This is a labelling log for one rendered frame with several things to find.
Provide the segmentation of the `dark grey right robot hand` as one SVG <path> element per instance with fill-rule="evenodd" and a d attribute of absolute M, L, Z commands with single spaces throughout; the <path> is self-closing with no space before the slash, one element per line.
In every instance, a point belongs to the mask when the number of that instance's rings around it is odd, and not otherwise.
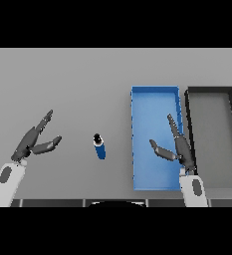
<path fill-rule="evenodd" d="M 175 143 L 175 152 L 158 146 L 153 139 L 151 139 L 149 143 L 157 156 L 169 161 L 178 160 L 179 163 L 184 166 L 187 173 L 193 174 L 195 172 L 195 163 L 192 157 L 189 143 L 186 140 L 185 136 L 178 131 L 177 125 L 171 114 L 167 115 L 167 119 Z"/>

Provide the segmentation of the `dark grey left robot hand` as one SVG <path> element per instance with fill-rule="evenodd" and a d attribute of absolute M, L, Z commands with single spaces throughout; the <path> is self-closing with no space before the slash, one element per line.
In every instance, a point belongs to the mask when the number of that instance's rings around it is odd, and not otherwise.
<path fill-rule="evenodd" d="M 39 135 L 45 129 L 47 123 L 52 119 L 53 111 L 49 111 L 38 123 L 36 127 L 31 127 L 22 137 L 18 146 L 16 147 L 11 159 L 15 162 L 21 162 L 23 158 L 27 158 L 31 153 L 35 155 L 53 151 L 62 137 L 58 135 L 51 141 L 37 144 Z"/>

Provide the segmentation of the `dark grey bin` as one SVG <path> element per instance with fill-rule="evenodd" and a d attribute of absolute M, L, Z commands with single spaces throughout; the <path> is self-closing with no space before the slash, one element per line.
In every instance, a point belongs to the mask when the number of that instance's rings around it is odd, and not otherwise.
<path fill-rule="evenodd" d="M 206 188 L 232 188 L 232 87 L 184 93 L 196 172 Z"/>

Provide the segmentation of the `blue bin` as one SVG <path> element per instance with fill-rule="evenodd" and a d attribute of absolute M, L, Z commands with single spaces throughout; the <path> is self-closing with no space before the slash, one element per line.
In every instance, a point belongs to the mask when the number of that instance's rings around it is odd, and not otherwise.
<path fill-rule="evenodd" d="M 175 152 L 167 116 L 172 115 L 183 133 L 179 87 L 132 86 L 130 96 L 133 189 L 178 191 L 181 165 L 157 156 L 149 141 L 153 139 L 158 146 Z"/>

